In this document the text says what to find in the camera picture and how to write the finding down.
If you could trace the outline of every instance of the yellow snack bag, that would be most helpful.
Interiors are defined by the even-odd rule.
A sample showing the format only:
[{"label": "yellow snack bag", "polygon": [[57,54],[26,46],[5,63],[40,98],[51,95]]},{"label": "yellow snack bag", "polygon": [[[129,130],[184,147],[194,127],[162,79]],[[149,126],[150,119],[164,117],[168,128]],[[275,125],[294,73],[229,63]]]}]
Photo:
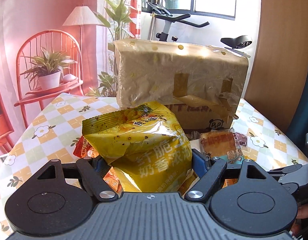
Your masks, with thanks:
[{"label": "yellow snack bag", "polygon": [[158,102],[84,120],[82,134],[114,167],[124,191],[176,191],[191,169],[190,142]]}]

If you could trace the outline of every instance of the silver screw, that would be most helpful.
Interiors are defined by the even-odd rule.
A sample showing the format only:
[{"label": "silver screw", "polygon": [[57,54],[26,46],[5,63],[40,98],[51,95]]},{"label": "silver screw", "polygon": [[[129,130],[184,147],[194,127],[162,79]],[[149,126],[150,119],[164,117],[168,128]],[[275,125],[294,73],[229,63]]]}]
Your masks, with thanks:
[{"label": "silver screw", "polygon": [[115,197],[115,193],[110,191],[110,190],[105,190],[105,191],[102,191],[99,196],[101,198],[113,198]]},{"label": "silver screw", "polygon": [[188,192],[188,196],[190,198],[201,198],[201,197],[203,197],[203,193],[201,191],[198,191],[198,190],[192,190],[192,191]]}]

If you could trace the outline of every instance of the cardboard box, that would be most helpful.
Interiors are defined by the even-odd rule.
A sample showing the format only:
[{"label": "cardboard box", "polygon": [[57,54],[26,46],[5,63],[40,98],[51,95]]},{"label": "cardboard box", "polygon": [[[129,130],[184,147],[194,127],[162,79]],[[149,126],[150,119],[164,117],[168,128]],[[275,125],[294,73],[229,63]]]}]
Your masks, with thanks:
[{"label": "cardboard box", "polygon": [[114,44],[121,108],[158,101],[188,131],[229,128],[237,118],[246,57],[188,43],[124,39]]}]

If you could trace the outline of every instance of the table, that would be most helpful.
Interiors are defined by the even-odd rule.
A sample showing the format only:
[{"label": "table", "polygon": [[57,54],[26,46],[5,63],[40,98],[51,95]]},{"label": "table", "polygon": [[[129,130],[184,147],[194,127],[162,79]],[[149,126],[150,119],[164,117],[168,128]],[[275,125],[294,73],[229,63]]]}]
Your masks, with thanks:
[{"label": "table", "polygon": [[[12,233],[4,213],[9,196],[51,159],[75,162],[75,144],[84,119],[119,109],[116,98],[75,96],[55,98],[29,125],[0,168],[0,230]],[[232,127],[248,136],[244,155],[265,170],[308,163],[306,156],[277,127],[244,99],[240,100]],[[66,180],[79,187],[78,181]]]}]

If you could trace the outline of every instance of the person's hand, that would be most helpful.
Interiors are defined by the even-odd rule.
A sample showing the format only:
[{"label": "person's hand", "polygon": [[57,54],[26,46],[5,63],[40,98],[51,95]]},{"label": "person's hand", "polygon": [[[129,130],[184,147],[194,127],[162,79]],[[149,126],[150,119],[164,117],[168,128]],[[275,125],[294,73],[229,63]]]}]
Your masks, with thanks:
[{"label": "person's hand", "polygon": [[[308,204],[302,205],[298,208],[296,218],[297,219],[308,218]],[[293,235],[296,235],[301,231],[301,226],[294,222],[291,231],[293,232]]]}]

